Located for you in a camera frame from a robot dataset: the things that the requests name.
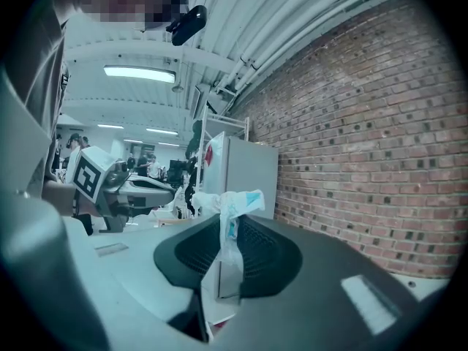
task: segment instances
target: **brick wall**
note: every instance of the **brick wall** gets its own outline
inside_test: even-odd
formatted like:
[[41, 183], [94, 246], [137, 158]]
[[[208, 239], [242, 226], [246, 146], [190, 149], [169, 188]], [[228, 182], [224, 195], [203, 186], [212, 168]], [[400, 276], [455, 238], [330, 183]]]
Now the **brick wall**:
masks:
[[279, 147], [275, 217], [389, 271], [446, 277], [468, 218], [467, 89], [418, 0], [392, 0], [304, 48], [235, 105]]

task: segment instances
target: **ceiling beam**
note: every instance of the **ceiling beam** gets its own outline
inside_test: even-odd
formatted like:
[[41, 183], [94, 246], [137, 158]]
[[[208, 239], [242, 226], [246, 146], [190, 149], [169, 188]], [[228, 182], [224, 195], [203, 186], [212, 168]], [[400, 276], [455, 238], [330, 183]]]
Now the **ceiling beam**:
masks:
[[64, 125], [83, 126], [83, 124], [80, 121], [68, 116], [65, 113], [60, 113], [60, 116], [58, 116], [58, 119], [57, 119], [57, 124], [62, 125], [62, 126]]
[[131, 140], [142, 140], [144, 143], [170, 143], [170, 144], [179, 144], [181, 146], [187, 146], [187, 144], [192, 139], [193, 132], [183, 133], [177, 137], [173, 137], [171, 135], [163, 135], [163, 134], [142, 134], [136, 130], [125, 129], [124, 132], [119, 134], [119, 137], [123, 139], [131, 139]]
[[[63, 111], [84, 109], [84, 108], [103, 108], [108, 110], [119, 110], [124, 114], [125, 111], [142, 111], [142, 112], [155, 112], [161, 113], [178, 113], [177, 107], [170, 107], [168, 105], [155, 105], [145, 102], [129, 102], [114, 99], [66, 99], [63, 104]], [[189, 110], [181, 109], [181, 117], [187, 117], [190, 114]]]
[[137, 39], [97, 42], [80, 47], [67, 48], [65, 50], [65, 59], [67, 61], [96, 59], [121, 53], [171, 57], [172, 59], [182, 59], [184, 57], [184, 61], [202, 64], [225, 73], [230, 73], [235, 66], [233, 60], [198, 48], [187, 46], [175, 47], [172, 43], [168, 42]]

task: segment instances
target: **sticker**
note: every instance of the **sticker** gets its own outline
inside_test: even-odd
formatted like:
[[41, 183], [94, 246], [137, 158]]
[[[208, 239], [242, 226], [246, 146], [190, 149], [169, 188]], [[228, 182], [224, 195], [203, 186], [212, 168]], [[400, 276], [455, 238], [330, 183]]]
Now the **sticker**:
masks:
[[99, 257], [106, 256], [108, 254], [115, 254], [120, 251], [124, 251], [129, 247], [123, 243], [110, 244], [109, 246], [97, 247], [96, 252]]
[[205, 155], [205, 161], [210, 166], [211, 160], [213, 159], [213, 149], [211, 145], [208, 146], [208, 149], [206, 150], [206, 155]]
[[81, 190], [84, 194], [90, 198], [94, 198], [97, 184], [101, 173], [91, 165], [91, 163], [83, 156], [80, 158], [75, 171], [75, 177], [73, 183]]
[[387, 305], [388, 301], [382, 300], [376, 295], [376, 290], [372, 290], [370, 282], [363, 276], [354, 276], [343, 279], [341, 287], [358, 310], [367, 328], [372, 335], [382, 333], [392, 326], [397, 320], [396, 309]]

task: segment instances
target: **white shelf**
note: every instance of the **white shelf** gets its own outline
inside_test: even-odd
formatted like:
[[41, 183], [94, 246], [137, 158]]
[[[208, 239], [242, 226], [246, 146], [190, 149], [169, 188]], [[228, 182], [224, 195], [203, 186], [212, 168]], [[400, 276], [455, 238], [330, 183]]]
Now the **white shelf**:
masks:
[[249, 140], [249, 125], [250, 120], [247, 117], [245, 120], [236, 120], [208, 112], [208, 106], [203, 108], [202, 132], [200, 136], [200, 147], [198, 148], [198, 168], [197, 181], [195, 183], [195, 192], [200, 191], [200, 174], [203, 168], [203, 154], [205, 153], [205, 143], [213, 139], [217, 135], [225, 132], [226, 135], [244, 137], [244, 140]]

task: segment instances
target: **white plastic bag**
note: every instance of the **white plastic bag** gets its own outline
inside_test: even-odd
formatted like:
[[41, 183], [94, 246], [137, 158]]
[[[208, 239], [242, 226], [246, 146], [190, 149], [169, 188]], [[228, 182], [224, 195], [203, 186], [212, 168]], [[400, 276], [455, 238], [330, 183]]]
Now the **white plastic bag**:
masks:
[[237, 247], [238, 219], [243, 214], [256, 209], [265, 210], [265, 198], [260, 190], [252, 192], [225, 192], [221, 195], [197, 192], [193, 195], [194, 208], [203, 207], [207, 212], [219, 214], [219, 259], [225, 263], [235, 264], [244, 271], [242, 255]]

